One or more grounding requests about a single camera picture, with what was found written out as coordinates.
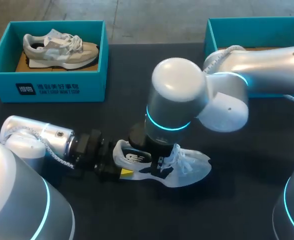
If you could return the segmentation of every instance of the shoe box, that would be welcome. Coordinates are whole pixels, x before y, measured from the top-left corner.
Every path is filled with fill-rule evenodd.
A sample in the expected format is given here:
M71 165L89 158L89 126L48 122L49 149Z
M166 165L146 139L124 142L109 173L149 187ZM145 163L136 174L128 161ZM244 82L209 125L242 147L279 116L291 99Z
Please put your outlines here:
M55 29L98 45L95 61L82 69L29 68L25 34L44 36ZM3 103L103 102L108 68L104 21L13 21L0 40L0 99Z
M248 51L294 46L294 16L226 17L207 21L204 55L240 45ZM283 97L279 94L250 93L251 98Z

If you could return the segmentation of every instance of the shoe sole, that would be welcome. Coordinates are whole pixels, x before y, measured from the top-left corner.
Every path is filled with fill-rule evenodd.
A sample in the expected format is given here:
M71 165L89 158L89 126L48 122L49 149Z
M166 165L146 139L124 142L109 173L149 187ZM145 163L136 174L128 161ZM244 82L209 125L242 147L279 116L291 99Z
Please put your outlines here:
M62 67L64 69L72 70L72 69L79 69L82 68L91 62L93 62L97 57L91 58L87 61L83 61L80 63L64 63L60 61L52 61L52 60L34 60L29 59L29 67L36 68L36 69L43 69L43 68L51 68L51 67Z
M160 177L151 175L150 173L141 173L139 171L134 171L132 173L132 175L130 175L130 176L122 176L120 179L124 179L124 180L135 180L135 181L152 179L152 180L156 180L156 181L162 183L167 188L181 188L181 187L185 187L185 185L183 185L183 186L172 185L172 184L170 184L170 182L165 181L165 179L162 179Z

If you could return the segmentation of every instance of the glowing blue light ring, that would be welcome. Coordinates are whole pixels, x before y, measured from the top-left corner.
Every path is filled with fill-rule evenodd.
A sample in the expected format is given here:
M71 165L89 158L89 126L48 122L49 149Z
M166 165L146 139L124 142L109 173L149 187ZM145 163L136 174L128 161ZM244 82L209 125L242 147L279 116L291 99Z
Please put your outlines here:
M283 192L283 202L284 202L284 205L285 205L285 210L287 212L288 218L291 221L292 225L294 226L294 221L293 221L291 215L289 214L289 211L288 211L288 208L287 208L287 203L286 203L286 189L287 189L287 185L288 185L290 179L291 178L288 179L288 181L286 183L286 186L285 186L285 190Z
M168 127L164 127L164 126L161 126L159 125L158 123L156 123L152 117L150 116L149 112L148 112L148 106L146 107L146 113L147 113L147 116L148 118L150 119L150 121L156 125L157 127L159 127L160 129L163 129L163 130L166 130L166 131L178 131L178 130L182 130L184 128L186 128L191 122L188 122L186 125L184 126L181 126L181 127L178 127L178 128L168 128Z
M45 186L46 186L46 190L47 190L47 204L46 204L46 209L45 209L45 213L43 215L43 218L41 220L41 223L37 229L37 231L35 232L35 234L32 236L32 238L30 240L35 240L39 233L41 232L41 230L43 229L44 227L44 224L46 222L46 219L47 219L47 216L48 216L48 212L49 212L49 206L50 206L50 203L51 203L51 196L50 196L50 193L49 193L49 188L48 188L48 185L46 183L46 181L42 178L43 182L45 183Z
M230 74L230 75L234 75L236 77L241 78L246 83L246 85L248 86L248 82L247 82L246 78L244 78L242 75L240 75L238 73L231 72L231 71L220 71L220 72L215 72L214 75L215 74Z

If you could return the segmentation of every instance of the white sneaker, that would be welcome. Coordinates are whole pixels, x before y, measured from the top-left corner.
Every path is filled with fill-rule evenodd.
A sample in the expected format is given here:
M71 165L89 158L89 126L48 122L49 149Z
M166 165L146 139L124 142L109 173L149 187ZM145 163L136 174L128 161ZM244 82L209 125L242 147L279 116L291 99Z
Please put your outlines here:
M113 150L113 160L118 167L133 171L132 174L122 177L127 180L154 179L169 188L184 187L194 184L208 175L212 166L209 164L209 157L195 151L182 149L178 144L169 157L165 157L160 167L158 176L151 175L151 157L149 153L140 152L131 147L124 140L119 140Z
M96 44L54 29L45 36L26 34L23 50L29 58L30 68L79 69L94 61L99 53Z

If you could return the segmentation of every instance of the black table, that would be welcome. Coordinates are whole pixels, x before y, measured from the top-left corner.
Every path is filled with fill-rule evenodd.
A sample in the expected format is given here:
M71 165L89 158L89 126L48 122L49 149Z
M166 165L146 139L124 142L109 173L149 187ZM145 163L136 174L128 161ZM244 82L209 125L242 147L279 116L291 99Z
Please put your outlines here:
M110 45L103 103L2 104L0 128L10 115L71 128L100 129L127 139L145 114L151 74L170 57L203 62L203 45ZM76 219L75 240L271 240L273 206L294 170L294 103L251 99L247 125L217 133L194 120L181 142L211 157L212 171L194 185L169 189L152 180L101 183L64 177L58 190Z

